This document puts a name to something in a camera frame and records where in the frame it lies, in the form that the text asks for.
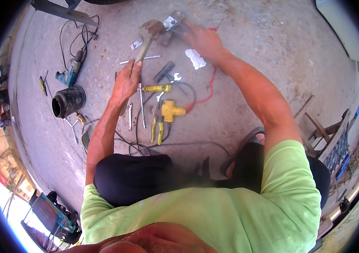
red string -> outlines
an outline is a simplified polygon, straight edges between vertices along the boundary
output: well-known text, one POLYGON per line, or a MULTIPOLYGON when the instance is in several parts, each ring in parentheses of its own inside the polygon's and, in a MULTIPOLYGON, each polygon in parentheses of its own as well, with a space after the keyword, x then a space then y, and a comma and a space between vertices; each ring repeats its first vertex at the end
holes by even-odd
MULTIPOLYGON (((217 28, 211 27, 211 28, 209 28, 209 31, 216 32, 216 31, 217 31, 217 28)), ((196 102, 195 102, 195 105, 197 105, 197 104, 203 104, 203 103, 205 103, 207 100, 211 99, 212 96, 213 96, 213 86, 212 86, 212 84, 213 84, 213 80, 215 79, 215 75, 216 75, 216 66, 215 66, 214 64, 213 64, 213 68, 214 68, 214 70, 213 70, 212 79, 210 80, 210 83, 209 83, 210 95, 209 95, 207 98, 203 99, 203 100, 196 101, 196 102)), ((187 112, 186 112, 187 114, 190 113, 190 112, 192 112, 192 110, 195 108, 195 107, 194 107, 194 108, 192 108, 191 110, 189 110, 189 108, 191 108, 192 104, 193 104, 193 103, 190 103, 190 104, 188 104, 187 106, 185 106, 185 109, 187 110, 187 112)))

blue drill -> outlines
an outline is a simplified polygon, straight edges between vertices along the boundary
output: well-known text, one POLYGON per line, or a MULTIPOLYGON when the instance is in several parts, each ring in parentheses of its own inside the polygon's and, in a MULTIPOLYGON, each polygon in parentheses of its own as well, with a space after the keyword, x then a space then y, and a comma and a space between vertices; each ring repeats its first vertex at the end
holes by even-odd
POLYGON ((56 79, 65 84, 67 87, 73 86, 76 83, 78 71, 81 67, 82 56, 83 51, 78 51, 74 59, 69 60, 69 68, 65 72, 56 72, 56 79))

screwdriver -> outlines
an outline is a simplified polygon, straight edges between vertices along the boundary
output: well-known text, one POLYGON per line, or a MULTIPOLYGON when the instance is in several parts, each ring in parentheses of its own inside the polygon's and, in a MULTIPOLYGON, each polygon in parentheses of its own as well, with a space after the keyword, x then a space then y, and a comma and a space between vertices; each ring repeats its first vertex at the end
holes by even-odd
POLYGON ((144 86, 141 88, 144 92, 170 92, 172 90, 172 86, 170 84, 164 85, 156 85, 156 86, 144 86))

forearm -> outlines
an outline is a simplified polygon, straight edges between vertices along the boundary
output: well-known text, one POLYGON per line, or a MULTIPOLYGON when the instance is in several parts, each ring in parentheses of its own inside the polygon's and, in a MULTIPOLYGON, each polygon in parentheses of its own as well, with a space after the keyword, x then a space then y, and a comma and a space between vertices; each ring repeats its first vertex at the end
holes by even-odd
POLYGON ((93 183, 95 168, 99 161, 114 152, 115 129, 124 101, 112 95, 94 129, 88 146, 85 185, 93 183))
POLYGON ((248 105, 262 121, 266 153, 285 139, 301 142, 290 106, 268 78, 225 49, 215 63, 234 79, 248 105))

white paper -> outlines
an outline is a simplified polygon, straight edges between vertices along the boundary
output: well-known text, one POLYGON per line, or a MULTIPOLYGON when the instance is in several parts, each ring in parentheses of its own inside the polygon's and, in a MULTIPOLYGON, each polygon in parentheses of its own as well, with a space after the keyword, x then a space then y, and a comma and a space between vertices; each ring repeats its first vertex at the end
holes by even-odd
POLYGON ((196 70, 206 66, 206 62, 195 49, 187 49, 185 50, 185 54, 191 59, 196 70))

